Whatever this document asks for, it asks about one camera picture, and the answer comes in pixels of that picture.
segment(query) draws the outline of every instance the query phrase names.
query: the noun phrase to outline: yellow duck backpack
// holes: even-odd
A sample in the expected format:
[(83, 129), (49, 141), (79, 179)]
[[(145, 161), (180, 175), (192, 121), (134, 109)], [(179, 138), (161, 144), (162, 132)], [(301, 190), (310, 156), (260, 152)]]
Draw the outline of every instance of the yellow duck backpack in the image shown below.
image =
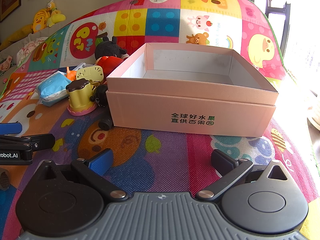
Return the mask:
[(33, 18), (32, 30), (33, 33), (38, 32), (46, 27), (47, 20), (50, 17), (50, 13), (46, 11), (46, 9), (41, 9), (38, 11)]

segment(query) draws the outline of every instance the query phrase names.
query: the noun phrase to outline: pink scalloped toy base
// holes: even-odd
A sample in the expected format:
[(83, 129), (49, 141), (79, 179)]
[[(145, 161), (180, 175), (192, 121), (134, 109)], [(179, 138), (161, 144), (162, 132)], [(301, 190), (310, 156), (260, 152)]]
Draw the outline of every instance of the pink scalloped toy base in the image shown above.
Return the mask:
[(68, 105), (67, 109), (69, 111), (69, 113), (71, 115), (74, 115), (74, 116), (81, 116), (81, 115), (85, 115), (85, 114), (88, 114), (88, 113), (91, 113), (94, 109), (97, 108), (97, 104), (94, 104), (92, 107), (88, 108), (87, 110), (83, 110), (81, 112), (73, 112), (71, 109), (70, 109), (70, 105)]

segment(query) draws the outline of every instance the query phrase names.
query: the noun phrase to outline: yellow square with orange dots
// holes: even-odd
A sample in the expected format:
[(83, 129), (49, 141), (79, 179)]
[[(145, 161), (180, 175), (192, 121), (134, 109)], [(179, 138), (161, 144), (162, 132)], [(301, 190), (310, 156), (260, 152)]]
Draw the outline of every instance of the yellow square with orange dots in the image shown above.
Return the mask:
[(118, 11), (114, 36), (144, 36), (146, 32), (147, 9)]
[(242, 19), (238, 0), (181, 0), (181, 9), (219, 13)]

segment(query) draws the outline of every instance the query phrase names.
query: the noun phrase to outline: metal screw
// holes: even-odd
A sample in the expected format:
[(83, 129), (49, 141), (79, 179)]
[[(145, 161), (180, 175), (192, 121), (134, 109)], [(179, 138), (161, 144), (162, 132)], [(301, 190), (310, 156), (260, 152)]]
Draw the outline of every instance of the metal screw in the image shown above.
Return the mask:
[(201, 190), (198, 192), (198, 196), (201, 198), (211, 198), (214, 196), (214, 193), (210, 190)]
[(114, 190), (111, 191), (110, 196), (113, 198), (124, 198), (126, 193), (123, 190)]

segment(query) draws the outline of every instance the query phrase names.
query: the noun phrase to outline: black plush head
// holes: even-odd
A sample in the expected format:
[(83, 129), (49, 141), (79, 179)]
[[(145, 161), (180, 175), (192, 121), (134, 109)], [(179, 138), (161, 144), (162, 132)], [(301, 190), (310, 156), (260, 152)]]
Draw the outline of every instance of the black plush head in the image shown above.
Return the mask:
[(97, 45), (94, 52), (94, 56), (96, 59), (103, 56), (116, 56), (121, 58), (121, 55), (127, 53), (126, 49), (121, 49), (117, 45), (117, 37), (113, 36), (112, 41), (109, 41), (108, 36), (104, 36), (102, 40), (103, 41)]

